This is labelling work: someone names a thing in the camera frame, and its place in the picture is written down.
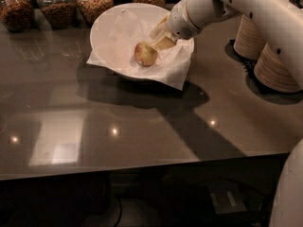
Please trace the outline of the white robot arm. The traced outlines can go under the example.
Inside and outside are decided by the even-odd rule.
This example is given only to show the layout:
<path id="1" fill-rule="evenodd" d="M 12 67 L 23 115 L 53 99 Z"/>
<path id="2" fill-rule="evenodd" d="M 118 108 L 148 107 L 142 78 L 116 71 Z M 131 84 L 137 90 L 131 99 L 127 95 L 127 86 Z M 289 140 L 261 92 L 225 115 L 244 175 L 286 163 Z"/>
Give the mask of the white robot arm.
<path id="1" fill-rule="evenodd" d="M 151 31 L 157 47 L 188 40 L 237 13 L 249 17 L 303 88 L 303 12 L 289 0 L 181 0 Z M 269 227 L 303 227 L 303 140 L 288 156 L 276 188 Z"/>

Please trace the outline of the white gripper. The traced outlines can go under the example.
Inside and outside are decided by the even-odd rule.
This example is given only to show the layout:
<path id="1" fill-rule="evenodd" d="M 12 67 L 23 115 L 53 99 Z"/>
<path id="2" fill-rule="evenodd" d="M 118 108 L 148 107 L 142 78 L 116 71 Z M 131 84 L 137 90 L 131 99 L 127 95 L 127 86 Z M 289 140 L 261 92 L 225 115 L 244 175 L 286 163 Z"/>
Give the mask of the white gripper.
<path id="1" fill-rule="evenodd" d="M 196 27 L 189 18 L 187 1 L 181 0 L 174 5 L 170 14 L 166 15 L 151 31 L 151 46 L 154 49 L 158 51 L 170 49 L 176 46 L 178 39 L 189 40 L 201 32 L 201 29 Z"/>

